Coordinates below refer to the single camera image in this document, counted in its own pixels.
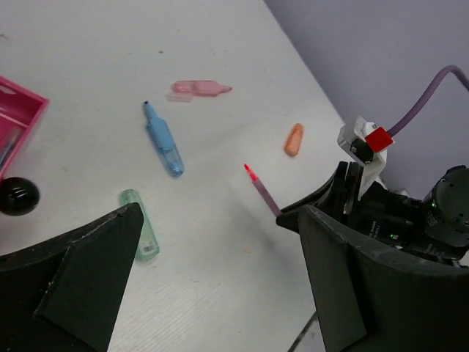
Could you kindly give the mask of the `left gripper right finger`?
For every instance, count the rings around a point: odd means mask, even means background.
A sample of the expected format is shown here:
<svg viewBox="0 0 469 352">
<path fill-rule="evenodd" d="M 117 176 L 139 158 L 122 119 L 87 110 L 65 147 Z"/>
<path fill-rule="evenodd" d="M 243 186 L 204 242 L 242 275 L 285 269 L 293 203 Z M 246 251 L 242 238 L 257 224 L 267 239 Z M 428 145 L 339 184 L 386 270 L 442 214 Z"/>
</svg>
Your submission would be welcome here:
<svg viewBox="0 0 469 352">
<path fill-rule="evenodd" d="M 327 351 L 466 351 L 468 271 L 399 251 L 320 210 L 299 212 Z"/>
</svg>

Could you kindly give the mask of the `orange translucent highlighter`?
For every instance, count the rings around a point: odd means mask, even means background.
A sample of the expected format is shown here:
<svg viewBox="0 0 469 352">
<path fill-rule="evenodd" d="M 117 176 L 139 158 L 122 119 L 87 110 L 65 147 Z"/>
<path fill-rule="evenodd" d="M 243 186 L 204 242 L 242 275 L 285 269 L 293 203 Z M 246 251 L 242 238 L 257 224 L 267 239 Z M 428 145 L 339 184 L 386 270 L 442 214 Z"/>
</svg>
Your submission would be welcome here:
<svg viewBox="0 0 469 352">
<path fill-rule="evenodd" d="M 284 144 L 284 152 L 289 157 L 295 157 L 299 153 L 301 142 L 303 140 L 303 132 L 304 128 L 300 123 L 296 123 L 289 132 Z"/>
</svg>

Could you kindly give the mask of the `pink slim highlighter pen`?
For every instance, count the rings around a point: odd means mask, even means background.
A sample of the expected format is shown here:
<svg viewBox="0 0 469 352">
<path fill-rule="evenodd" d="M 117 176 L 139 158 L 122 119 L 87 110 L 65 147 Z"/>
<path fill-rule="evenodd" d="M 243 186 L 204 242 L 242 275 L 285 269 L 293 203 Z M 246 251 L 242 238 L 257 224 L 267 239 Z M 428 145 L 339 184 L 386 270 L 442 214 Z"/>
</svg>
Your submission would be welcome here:
<svg viewBox="0 0 469 352">
<path fill-rule="evenodd" d="M 281 215 L 281 210 L 276 204 L 275 200 L 270 195 L 269 191 L 265 188 L 262 181 L 256 175 L 256 173 L 252 170 L 252 168 L 248 164 L 244 164 L 244 168 L 251 179 L 252 184 L 254 185 L 255 189 L 258 191 L 259 195 L 265 201 L 266 205 L 272 211 L 275 217 Z"/>
</svg>

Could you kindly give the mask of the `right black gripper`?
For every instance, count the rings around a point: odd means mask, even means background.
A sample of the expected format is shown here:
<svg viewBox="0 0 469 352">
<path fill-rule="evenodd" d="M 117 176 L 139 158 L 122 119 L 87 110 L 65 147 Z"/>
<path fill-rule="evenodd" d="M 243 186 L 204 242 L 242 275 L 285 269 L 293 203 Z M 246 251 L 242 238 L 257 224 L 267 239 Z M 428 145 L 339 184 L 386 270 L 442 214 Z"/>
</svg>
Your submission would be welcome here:
<svg viewBox="0 0 469 352">
<path fill-rule="evenodd" d="M 348 163 L 340 161 L 329 180 L 303 199 L 286 206 L 276 224 L 298 230 L 300 209 L 312 205 L 341 222 L 347 189 Z M 443 246 L 424 232 L 421 202 L 395 194 L 374 182 L 360 200 L 353 203 L 347 226 L 379 242 L 417 256 L 442 257 Z"/>
</svg>

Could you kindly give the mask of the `pink translucent highlighter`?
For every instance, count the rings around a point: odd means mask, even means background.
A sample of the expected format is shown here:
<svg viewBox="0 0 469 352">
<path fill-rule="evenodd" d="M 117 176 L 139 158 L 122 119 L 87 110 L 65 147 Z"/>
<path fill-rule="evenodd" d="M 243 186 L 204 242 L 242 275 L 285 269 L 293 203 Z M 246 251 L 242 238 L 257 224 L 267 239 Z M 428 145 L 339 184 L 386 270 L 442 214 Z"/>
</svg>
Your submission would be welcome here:
<svg viewBox="0 0 469 352">
<path fill-rule="evenodd" d="M 232 91 L 231 86 L 211 80 L 176 81 L 167 95 L 169 101 L 190 102 L 194 97 L 217 97 Z"/>
</svg>

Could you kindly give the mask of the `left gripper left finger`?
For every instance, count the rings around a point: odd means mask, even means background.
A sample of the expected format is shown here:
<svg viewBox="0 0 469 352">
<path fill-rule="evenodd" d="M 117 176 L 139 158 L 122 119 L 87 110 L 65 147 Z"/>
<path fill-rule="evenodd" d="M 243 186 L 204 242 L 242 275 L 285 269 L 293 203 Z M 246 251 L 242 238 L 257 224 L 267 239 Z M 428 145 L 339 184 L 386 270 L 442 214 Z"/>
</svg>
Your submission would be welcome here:
<svg viewBox="0 0 469 352">
<path fill-rule="evenodd" d="M 131 203 L 1 256 L 1 350 L 107 351 L 143 223 Z"/>
</svg>

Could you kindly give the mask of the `blue translucent highlighter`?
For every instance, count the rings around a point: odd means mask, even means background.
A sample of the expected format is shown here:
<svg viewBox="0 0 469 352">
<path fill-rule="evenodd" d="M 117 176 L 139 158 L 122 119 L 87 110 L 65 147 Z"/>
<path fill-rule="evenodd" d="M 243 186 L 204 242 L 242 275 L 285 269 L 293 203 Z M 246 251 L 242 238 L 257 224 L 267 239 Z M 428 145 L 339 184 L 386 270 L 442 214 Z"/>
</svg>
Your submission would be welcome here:
<svg viewBox="0 0 469 352">
<path fill-rule="evenodd" d="M 182 158 L 166 121 L 160 118 L 148 100 L 142 104 L 146 117 L 146 129 L 166 171 L 179 177 L 185 171 Z"/>
</svg>

